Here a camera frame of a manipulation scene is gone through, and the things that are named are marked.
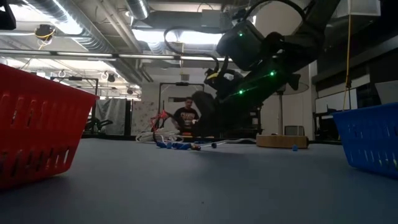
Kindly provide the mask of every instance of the red basket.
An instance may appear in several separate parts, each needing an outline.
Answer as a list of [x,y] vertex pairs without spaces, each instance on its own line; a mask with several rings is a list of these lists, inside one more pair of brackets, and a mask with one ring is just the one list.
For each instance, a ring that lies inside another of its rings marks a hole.
[[0,189],[67,171],[96,98],[0,65]]

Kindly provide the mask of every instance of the plastic basket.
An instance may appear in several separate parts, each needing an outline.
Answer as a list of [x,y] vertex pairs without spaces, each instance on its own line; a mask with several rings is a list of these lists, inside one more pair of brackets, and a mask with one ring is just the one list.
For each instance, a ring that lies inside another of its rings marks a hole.
[[333,115],[348,163],[398,177],[398,103]]
[[0,65],[0,189],[67,171],[95,100]]

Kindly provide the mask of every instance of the man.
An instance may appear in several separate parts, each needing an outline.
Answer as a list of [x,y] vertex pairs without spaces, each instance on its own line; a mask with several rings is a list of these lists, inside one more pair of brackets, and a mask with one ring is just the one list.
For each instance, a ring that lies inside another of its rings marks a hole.
[[176,128],[181,132],[190,132],[192,121],[199,119],[198,112],[192,108],[192,103],[192,98],[186,97],[185,106],[174,113],[174,118],[178,122],[178,126],[176,125]]

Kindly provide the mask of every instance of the table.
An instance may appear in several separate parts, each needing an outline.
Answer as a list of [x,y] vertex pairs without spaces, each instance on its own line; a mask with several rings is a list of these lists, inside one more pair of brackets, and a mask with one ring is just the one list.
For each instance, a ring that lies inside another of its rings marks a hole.
[[351,168],[341,146],[82,139],[68,172],[0,192],[0,223],[394,223],[397,189]]

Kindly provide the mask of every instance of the black t-shirt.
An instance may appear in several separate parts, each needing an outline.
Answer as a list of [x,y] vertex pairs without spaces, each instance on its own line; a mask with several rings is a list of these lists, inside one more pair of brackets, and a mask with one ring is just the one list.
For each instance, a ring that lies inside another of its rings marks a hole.
[[178,109],[174,113],[174,118],[177,119],[177,122],[179,123],[180,127],[181,124],[183,126],[181,127],[182,129],[191,129],[192,127],[192,120],[193,119],[199,119],[198,112],[195,109],[186,109],[185,107]]

